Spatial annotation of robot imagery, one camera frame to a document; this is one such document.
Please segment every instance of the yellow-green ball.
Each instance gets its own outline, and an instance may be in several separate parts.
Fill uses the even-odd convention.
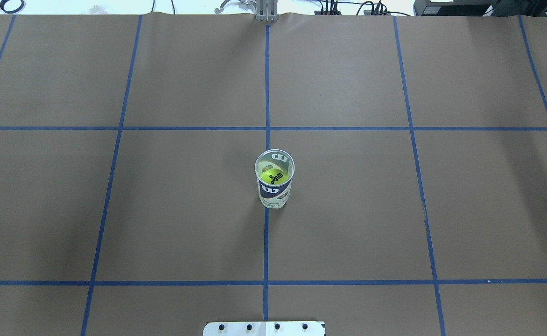
[[[273,184],[273,185],[280,185],[286,181],[288,181],[288,175],[284,173],[282,170],[271,168],[263,173],[261,173],[261,180],[265,181],[265,183]]]

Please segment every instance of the gray table surface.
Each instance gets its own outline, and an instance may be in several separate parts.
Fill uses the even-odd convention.
[[[547,19],[0,16],[0,335],[263,319],[547,336]]]

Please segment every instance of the white metal plate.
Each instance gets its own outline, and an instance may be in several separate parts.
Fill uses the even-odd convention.
[[[203,336],[325,336],[325,322],[211,322]]]

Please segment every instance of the horizontal blue line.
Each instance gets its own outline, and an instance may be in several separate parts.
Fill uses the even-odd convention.
[[[416,131],[547,131],[547,127],[413,127]],[[0,130],[118,130],[118,126],[0,126]],[[264,131],[252,126],[124,126],[122,130]],[[270,127],[272,131],[408,131],[409,127]]]
[[[547,279],[453,279],[438,280],[440,285],[489,285],[502,283],[547,283]]]
[[[439,279],[440,285],[498,285],[508,283],[547,283],[546,279]],[[429,280],[214,280],[214,281],[95,281],[95,286],[382,286],[433,285]],[[0,286],[88,286],[90,281],[0,280]]]
[[[0,280],[0,286],[88,286],[89,281]]]

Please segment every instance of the white label sticker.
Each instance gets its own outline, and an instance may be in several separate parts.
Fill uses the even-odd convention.
[[[423,14],[437,14],[440,12],[441,6],[427,6],[423,11]]]

